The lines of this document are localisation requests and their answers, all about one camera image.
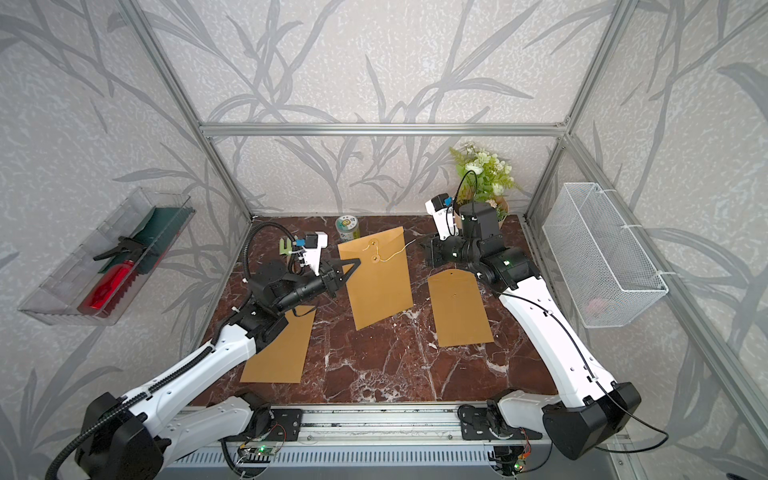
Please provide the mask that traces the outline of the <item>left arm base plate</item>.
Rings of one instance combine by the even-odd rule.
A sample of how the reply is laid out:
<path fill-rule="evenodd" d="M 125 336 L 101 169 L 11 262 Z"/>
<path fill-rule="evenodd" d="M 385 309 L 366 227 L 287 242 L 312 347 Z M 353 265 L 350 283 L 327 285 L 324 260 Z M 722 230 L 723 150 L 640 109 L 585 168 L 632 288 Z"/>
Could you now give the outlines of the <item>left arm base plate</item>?
<path fill-rule="evenodd" d="M 301 429 L 302 416 L 303 410 L 299 408 L 261 409 L 252 416 L 242 432 L 225 437 L 225 440 L 295 442 Z"/>

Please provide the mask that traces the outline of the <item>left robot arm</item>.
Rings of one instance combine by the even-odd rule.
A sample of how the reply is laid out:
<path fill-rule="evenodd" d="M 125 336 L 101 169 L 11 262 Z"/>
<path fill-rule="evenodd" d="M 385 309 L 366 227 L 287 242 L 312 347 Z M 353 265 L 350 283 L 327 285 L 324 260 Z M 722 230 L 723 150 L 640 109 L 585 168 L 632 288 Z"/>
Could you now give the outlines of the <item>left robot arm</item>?
<path fill-rule="evenodd" d="M 176 365 L 121 397 L 105 393 L 86 409 L 80 434 L 52 460 L 55 479 L 69 456 L 91 479 L 153 479 L 193 451 L 242 434 L 265 411 L 246 395 L 231 397 L 179 424 L 176 415 L 225 373 L 263 351 L 287 327 L 288 312 L 344 286 L 360 259 L 320 260 L 315 271 L 292 273 L 280 260 L 245 271 L 247 300 L 214 337 Z"/>

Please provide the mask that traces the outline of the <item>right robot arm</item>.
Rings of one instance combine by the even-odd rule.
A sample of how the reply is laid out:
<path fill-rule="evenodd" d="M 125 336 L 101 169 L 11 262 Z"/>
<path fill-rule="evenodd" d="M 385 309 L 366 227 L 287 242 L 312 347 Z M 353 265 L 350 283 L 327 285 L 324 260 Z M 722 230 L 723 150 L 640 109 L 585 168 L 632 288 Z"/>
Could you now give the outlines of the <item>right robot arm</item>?
<path fill-rule="evenodd" d="M 457 208 L 443 193 L 426 201 L 425 208 L 437 229 L 423 244 L 428 265 L 464 267 L 473 284 L 496 294 L 522 326 L 557 389 L 554 395 L 502 393 L 488 400 L 483 417 L 470 425 L 500 440 L 542 434 L 570 460 L 600 449 L 633 419 L 641 403 L 635 386 L 616 382 L 588 351 L 535 263 L 522 249 L 505 245 L 491 205 L 470 202 Z"/>

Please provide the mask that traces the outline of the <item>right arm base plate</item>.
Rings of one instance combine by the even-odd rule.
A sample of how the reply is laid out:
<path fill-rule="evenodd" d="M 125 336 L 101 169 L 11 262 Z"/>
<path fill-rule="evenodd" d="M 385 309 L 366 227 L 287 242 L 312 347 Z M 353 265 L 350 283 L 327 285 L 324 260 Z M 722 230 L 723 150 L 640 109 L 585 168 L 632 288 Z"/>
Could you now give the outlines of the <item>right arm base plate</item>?
<path fill-rule="evenodd" d="M 541 440 L 543 435 L 535 430 L 509 426 L 497 407 L 460 405 L 457 410 L 463 440 Z"/>

